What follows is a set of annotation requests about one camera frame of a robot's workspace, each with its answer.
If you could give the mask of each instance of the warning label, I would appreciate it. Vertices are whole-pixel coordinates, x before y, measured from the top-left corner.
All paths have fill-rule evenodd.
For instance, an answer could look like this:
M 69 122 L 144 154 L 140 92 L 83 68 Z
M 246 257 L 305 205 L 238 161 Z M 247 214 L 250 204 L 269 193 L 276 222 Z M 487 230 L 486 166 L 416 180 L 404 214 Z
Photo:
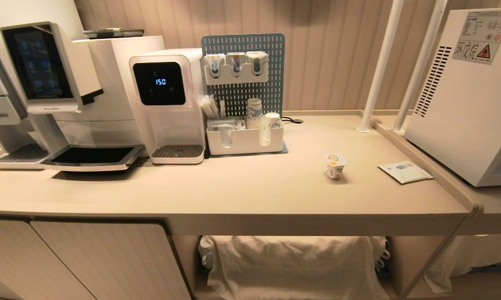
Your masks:
M 481 53 L 477 55 L 477 57 L 482 57 L 482 58 L 491 58 L 489 55 L 489 44 L 487 44 L 484 49 L 482 49 Z
M 470 12 L 453 58 L 491 65 L 500 43 L 501 11 Z

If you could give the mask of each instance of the digital display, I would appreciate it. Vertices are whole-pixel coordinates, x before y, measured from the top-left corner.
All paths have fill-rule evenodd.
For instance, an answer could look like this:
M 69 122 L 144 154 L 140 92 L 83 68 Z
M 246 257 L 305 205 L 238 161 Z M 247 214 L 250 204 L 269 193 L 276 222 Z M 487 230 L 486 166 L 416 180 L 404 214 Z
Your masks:
M 177 62 L 142 62 L 136 63 L 133 69 L 143 104 L 185 104 L 182 70 Z
M 72 98 L 50 25 L 3 31 L 28 99 Z
M 165 81 L 165 78 L 157 78 L 155 79 L 155 84 L 156 85 L 165 85 L 167 82 Z

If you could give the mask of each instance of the blue pegboard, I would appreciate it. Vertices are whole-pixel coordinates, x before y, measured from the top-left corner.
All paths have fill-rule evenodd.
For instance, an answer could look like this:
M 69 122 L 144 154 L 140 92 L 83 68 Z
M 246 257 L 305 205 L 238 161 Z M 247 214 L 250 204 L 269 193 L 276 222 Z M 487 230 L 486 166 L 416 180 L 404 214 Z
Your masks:
M 209 85 L 208 94 L 225 100 L 227 116 L 247 113 L 247 99 L 260 98 L 264 114 L 282 115 L 283 65 L 286 39 L 283 34 L 207 35 L 201 39 L 203 56 L 208 54 L 264 51 L 269 56 L 269 81 Z

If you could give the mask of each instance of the drip tray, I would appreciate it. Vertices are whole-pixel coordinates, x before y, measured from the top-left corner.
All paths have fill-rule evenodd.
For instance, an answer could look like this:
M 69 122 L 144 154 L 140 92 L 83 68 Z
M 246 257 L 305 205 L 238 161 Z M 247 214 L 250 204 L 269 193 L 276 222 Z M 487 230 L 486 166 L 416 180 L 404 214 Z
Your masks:
M 201 145 L 165 145 L 151 154 L 153 163 L 197 164 L 204 160 L 204 147 Z
M 68 147 L 45 160 L 45 168 L 71 172 L 126 170 L 145 149 L 143 145 L 125 147 Z
M 0 168 L 4 169 L 34 169 L 45 158 L 48 152 L 38 144 L 28 144 L 18 148 L 14 152 L 0 157 Z

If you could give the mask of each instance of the coffee machine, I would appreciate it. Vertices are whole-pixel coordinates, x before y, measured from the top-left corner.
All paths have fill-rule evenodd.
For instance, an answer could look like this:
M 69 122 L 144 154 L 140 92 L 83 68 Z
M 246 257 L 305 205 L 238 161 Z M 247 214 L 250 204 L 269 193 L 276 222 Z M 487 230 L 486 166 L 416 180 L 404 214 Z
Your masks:
M 41 20 L 60 22 L 67 36 L 83 38 L 82 23 L 73 0 L 1 0 L 0 29 L 10 25 L 34 23 Z M 6 79 L 0 78 L 14 93 L 26 110 L 26 101 L 0 31 L 0 63 Z M 43 169 L 39 161 L 68 145 L 65 136 L 51 114 L 28 114 L 18 125 L 0 125 L 0 145 L 6 155 L 0 157 L 1 169 Z
M 31 121 L 0 61 L 0 147 L 5 152 L 0 157 L 1 169 L 42 168 L 40 163 L 49 152 L 37 142 L 42 139 L 37 138 Z
M 130 57 L 165 48 L 161 36 L 71 40 L 54 22 L 1 28 L 28 112 L 52 114 L 67 145 L 41 164 L 125 171 L 144 152 L 129 104 Z
M 202 49 L 168 49 L 130 59 L 130 104 L 155 164 L 197 164 L 205 152 Z

